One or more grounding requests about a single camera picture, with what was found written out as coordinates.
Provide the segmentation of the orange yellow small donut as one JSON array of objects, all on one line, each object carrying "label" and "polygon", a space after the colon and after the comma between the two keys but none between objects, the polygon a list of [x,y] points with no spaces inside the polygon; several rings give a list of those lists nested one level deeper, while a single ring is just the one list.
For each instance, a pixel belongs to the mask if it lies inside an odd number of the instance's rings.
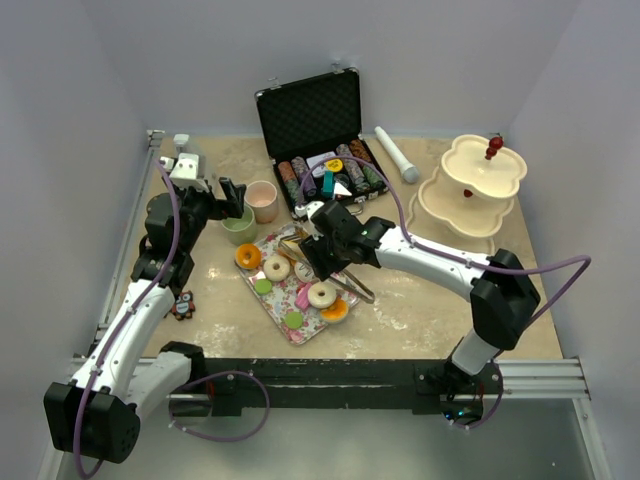
[{"label": "orange yellow small donut", "polygon": [[280,242],[277,247],[277,252],[279,255],[288,258],[292,262],[298,262],[304,258],[304,254],[296,242]]}]

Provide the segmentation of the metal tongs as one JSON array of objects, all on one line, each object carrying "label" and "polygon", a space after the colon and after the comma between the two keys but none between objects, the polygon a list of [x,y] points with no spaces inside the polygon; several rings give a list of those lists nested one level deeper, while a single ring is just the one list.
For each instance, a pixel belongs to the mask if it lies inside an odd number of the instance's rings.
[{"label": "metal tongs", "polygon": [[[300,242],[308,236],[309,234],[302,229],[295,229],[293,233],[282,236],[278,240],[278,244],[283,241],[291,241],[296,242],[299,245]],[[300,261],[304,262],[311,268],[311,265],[305,256]],[[353,294],[367,304],[373,304],[376,300],[374,292],[348,270],[343,270],[340,274],[332,274],[328,278],[328,281],[335,286],[340,287],[347,293]]]}]

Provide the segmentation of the green ceramic cup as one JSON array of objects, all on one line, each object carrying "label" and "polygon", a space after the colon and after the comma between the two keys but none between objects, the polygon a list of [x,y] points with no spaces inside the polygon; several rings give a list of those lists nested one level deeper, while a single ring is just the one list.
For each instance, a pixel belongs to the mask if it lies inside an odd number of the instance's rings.
[{"label": "green ceramic cup", "polygon": [[253,209],[244,205],[240,218],[227,218],[221,222],[226,238],[236,246],[253,243],[257,237],[257,223]]}]

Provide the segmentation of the orange glazed donut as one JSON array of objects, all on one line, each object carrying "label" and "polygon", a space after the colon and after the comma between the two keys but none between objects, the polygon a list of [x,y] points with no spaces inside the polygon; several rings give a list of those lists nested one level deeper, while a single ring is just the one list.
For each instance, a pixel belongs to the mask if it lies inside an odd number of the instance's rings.
[{"label": "orange glazed donut", "polygon": [[244,270],[257,269],[262,262],[262,252],[253,243],[245,243],[237,247],[235,262]]}]

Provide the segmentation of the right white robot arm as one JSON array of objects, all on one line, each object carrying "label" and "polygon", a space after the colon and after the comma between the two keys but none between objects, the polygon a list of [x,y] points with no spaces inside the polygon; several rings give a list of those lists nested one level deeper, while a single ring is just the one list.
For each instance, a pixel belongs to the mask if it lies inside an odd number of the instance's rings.
[{"label": "right white robot arm", "polygon": [[406,239],[401,226],[371,217],[360,222],[335,200],[306,207],[312,233],[301,250],[316,277],[328,279],[351,264],[409,273],[435,283],[470,303],[472,327],[445,362],[444,380],[459,393],[481,380],[481,371],[504,350],[515,348],[539,305],[540,295],[515,254],[464,253]]}]

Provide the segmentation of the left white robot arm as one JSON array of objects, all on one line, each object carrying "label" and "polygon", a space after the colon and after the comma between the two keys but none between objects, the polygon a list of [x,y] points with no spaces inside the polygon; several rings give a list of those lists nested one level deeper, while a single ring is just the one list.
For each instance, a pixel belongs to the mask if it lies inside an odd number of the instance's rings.
[{"label": "left white robot arm", "polygon": [[53,446],[119,464],[131,454],[142,422],[180,387],[200,390],[207,380],[203,351],[179,343],[143,371],[139,360],[159,321],[172,309],[193,270],[191,251],[210,220],[239,219],[246,187],[223,177],[224,198],[210,186],[153,197],[131,281],[119,311],[82,367],[66,383],[52,383],[44,408]]}]

